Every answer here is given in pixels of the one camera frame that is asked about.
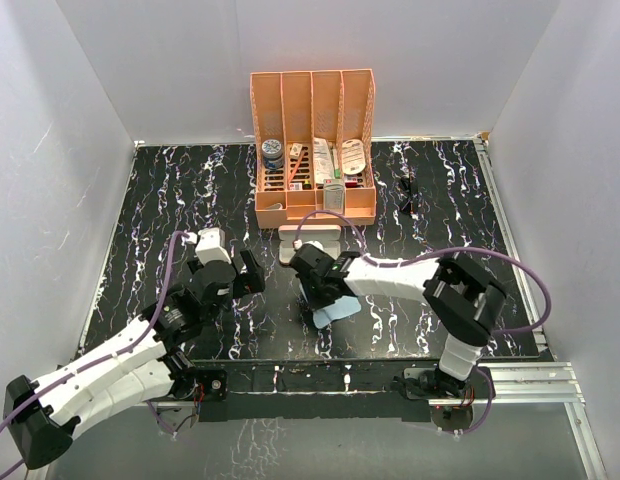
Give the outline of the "blue cleaning cloth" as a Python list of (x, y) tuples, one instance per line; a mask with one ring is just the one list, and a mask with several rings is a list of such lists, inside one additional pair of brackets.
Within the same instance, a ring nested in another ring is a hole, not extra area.
[(345, 285), (306, 286), (301, 292), (311, 312), (314, 326), (326, 328), (331, 323), (361, 311), (357, 295)]

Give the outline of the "pink glasses case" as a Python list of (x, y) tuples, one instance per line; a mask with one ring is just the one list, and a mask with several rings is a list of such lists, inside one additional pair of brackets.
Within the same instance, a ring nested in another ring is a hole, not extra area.
[[(279, 263), (288, 266), (296, 253), (294, 242), (296, 239), (296, 225), (282, 225), (277, 233), (279, 243)], [(337, 225), (303, 225), (299, 235), (302, 244), (312, 244), (336, 259), (341, 252), (340, 237), (342, 229)]]

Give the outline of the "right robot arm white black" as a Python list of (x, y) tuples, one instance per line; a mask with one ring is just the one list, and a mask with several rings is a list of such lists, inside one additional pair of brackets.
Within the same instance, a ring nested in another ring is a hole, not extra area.
[(463, 253), (405, 265), (351, 251), (333, 258), (304, 243), (289, 266), (318, 329), (360, 312), (360, 300), (370, 295), (428, 305), (447, 331), (443, 353), (434, 369), (399, 379), (406, 392), (426, 397), (466, 395), (507, 298), (505, 287)]

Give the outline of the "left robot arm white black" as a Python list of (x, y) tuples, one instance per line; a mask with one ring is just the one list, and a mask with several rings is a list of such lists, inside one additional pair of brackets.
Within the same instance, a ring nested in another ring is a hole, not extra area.
[(189, 262), (192, 281), (163, 291), (157, 302), (118, 334), (66, 366), (6, 387), (3, 421), (21, 456), (36, 470), (62, 456), (94, 425), (138, 403), (196, 387), (195, 367), (182, 344), (200, 336), (236, 299), (261, 293), (265, 274), (249, 250), (238, 267), (226, 250)]

